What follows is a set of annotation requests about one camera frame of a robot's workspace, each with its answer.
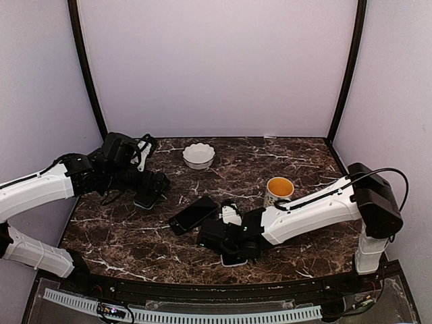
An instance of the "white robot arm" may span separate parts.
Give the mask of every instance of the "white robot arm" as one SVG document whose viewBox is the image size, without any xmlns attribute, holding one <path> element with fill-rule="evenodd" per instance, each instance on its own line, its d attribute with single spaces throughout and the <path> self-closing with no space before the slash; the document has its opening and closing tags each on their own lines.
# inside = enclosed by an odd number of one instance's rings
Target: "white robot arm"
<svg viewBox="0 0 432 324">
<path fill-rule="evenodd" d="M 359 275 L 374 273 L 389 238 L 402 228 L 402 218 L 387 181 L 376 174 L 366 176 L 372 171 L 361 163 L 348 170 L 348 177 L 321 191 L 295 201 L 279 200 L 275 206 L 245 213 L 242 218 L 235 206 L 225 205 L 223 222 L 206 220 L 197 243 L 220 254 L 254 258 L 261 250 L 294 236 L 362 219 L 355 269 Z"/>
<path fill-rule="evenodd" d="M 169 180 L 163 173 L 144 170 L 144 163 L 156 149 L 149 135 L 140 141 L 109 133 L 101 148 L 89 155 L 68 154 L 40 172 L 0 184 L 0 258 L 24 263 L 68 277 L 77 265 L 85 266 L 79 254 L 54 248 L 32 239 L 7 220 L 18 213 L 51 201 L 110 189 L 134 190 L 135 204 L 151 208 Z"/>
</svg>

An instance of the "marble tabletop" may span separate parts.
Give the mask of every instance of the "marble tabletop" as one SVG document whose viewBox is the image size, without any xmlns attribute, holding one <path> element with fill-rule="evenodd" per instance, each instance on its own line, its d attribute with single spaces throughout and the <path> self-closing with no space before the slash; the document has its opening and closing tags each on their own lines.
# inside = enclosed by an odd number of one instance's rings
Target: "marble tabletop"
<svg viewBox="0 0 432 324">
<path fill-rule="evenodd" d="M 201 171 L 183 162 L 184 147 L 205 142 L 215 148 L 213 165 Z M 293 198 L 320 190 L 342 175 L 319 138 L 168 138 L 146 167 L 162 171 L 171 188 L 150 210 L 134 206 L 127 192 L 108 206 L 84 195 L 61 247 L 82 253 L 93 273 L 171 284 L 262 284 L 322 277 L 351 270 L 360 224 L 344 222 L 299 235 L 267 250 L 254 262 L 225 268 L 220 256 L 195 244 L 198 229 L 176 236 L 166 221 L 207 194 L 235 200 L 243 212 L 261 207 L 265 184 L 274 176 L 293 181 Z"/>
</svg>

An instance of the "white wall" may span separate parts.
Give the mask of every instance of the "white wall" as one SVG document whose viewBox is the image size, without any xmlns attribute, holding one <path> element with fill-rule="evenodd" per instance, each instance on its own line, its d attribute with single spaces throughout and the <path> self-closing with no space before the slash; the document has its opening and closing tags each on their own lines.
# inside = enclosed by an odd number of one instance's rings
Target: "white wall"
<svg viewBox="0 0 432 324">
<path fill-rule="evenodd" d="M 80 73 L 67 1 L 0 0 L 0 183 L 38 171 L 101 139 Z M 57 245 L 73 200 L 10 223 Z M 21 323 L 36 271 L 0 260 L 0 322 Z"/>
<path fill-rule="evenodd" d="M 369 1 L 360 55 L 335 147 L 345 164 L 397 167 L 410 179 L 399 259 L 423 323 L 432 323 L 432 2 Z M 397 198 L 397 175 L 386 175 Z"/>
<path fill-rule="evenodd" d="M 356 0 L 79 1 L 111 131 L 326 136 Z"/>
</svg>

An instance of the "mug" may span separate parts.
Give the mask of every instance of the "mug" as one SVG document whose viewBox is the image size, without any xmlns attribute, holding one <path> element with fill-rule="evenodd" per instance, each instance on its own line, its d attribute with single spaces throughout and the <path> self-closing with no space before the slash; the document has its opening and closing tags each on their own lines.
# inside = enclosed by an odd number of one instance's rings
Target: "mug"
<svg viewBox="0 0 432 324">
<path fill-rule="evenodd" d="M 273 206 L 279 199 L 288 199 L 294 193 L 294 185 L 288 179 L 282 177 L 271 178 L 267 182 L 264 196 L 264 207 Z"/>
</svg>

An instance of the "smartphone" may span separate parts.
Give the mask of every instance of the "smartphone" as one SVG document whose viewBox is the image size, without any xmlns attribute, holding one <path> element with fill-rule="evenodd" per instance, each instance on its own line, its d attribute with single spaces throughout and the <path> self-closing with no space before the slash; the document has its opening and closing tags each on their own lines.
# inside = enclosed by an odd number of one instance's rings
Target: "smartphone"
<svg viewBox="0 0 432 324">
<path fill-rule="evenodd" d="M 248 262 L 247 258 L 240 258 L 236 255 L 221 254 L 222 265 L 225 268 L 239 267 L 245 265 Z"/>
<path fill-rule="evenodd" d="M 206 218 L 214 217 L 217 209 L 216 202 L 209 196 L 202 196 L 176 216 L 168 219 L 168 225 L 175 235 L 182 235 L 200 226 Z"/>
</svg>

